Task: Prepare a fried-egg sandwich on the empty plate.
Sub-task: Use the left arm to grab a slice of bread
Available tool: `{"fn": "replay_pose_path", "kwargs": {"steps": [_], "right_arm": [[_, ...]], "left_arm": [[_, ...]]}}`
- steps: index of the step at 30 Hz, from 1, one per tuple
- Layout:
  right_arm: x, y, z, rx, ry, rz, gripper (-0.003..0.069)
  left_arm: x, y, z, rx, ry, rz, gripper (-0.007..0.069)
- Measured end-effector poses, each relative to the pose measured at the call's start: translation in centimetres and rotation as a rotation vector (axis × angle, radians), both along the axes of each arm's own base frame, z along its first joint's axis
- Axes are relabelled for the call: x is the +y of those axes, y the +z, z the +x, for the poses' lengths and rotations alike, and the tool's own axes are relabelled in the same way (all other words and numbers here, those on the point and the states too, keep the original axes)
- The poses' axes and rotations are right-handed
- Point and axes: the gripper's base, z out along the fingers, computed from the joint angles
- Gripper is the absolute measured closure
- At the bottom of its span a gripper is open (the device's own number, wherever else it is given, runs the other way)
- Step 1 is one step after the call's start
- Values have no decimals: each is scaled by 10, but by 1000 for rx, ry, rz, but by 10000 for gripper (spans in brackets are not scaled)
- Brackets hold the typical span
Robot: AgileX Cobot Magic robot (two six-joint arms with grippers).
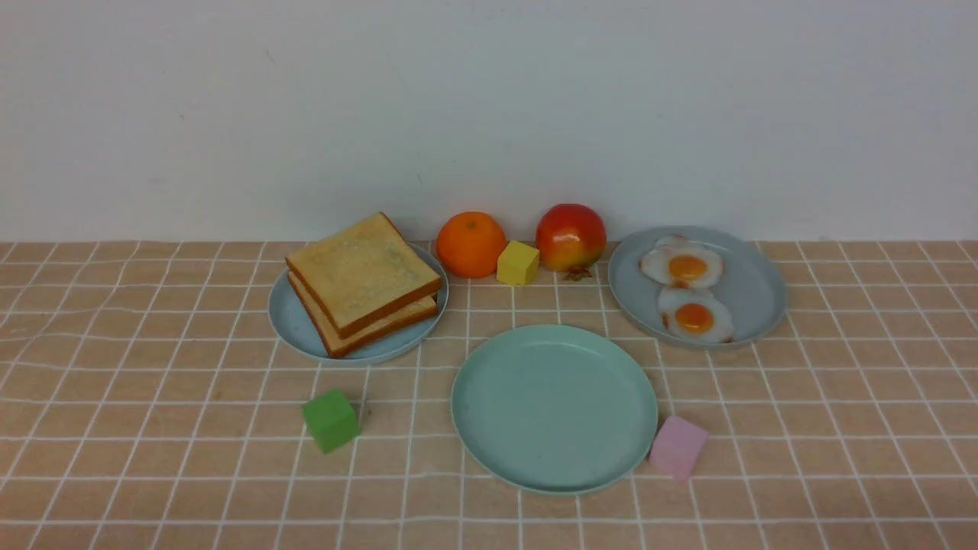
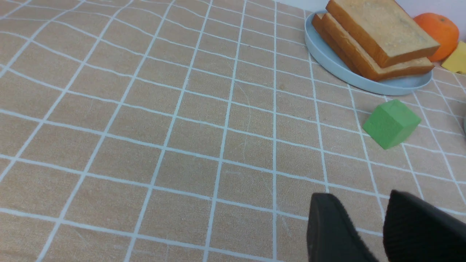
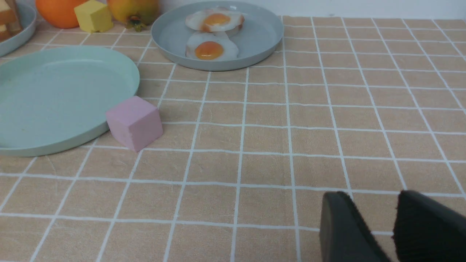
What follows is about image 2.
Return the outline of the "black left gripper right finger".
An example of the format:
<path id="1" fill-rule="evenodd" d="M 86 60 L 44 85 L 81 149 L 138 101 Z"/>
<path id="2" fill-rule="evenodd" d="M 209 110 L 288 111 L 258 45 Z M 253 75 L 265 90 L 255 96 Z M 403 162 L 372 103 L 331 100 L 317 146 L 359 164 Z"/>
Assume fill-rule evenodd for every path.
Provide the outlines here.
<path id="1" fill-rule="evenodd" d="M 383 246 L 390 262 L 464 262 L 466 225 L 409 192 L 392 190 Z"/>

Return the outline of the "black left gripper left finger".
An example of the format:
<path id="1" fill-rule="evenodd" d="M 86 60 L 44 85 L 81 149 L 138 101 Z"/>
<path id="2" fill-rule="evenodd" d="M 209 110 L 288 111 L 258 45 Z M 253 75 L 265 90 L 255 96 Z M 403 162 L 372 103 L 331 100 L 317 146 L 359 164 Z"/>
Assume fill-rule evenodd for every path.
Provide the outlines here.
<path id="1" fill-rule="evenodd" d="M 307 250 L 310 262 L 377 262 L 339 199 L 313 193 L 310 201 Z"/>

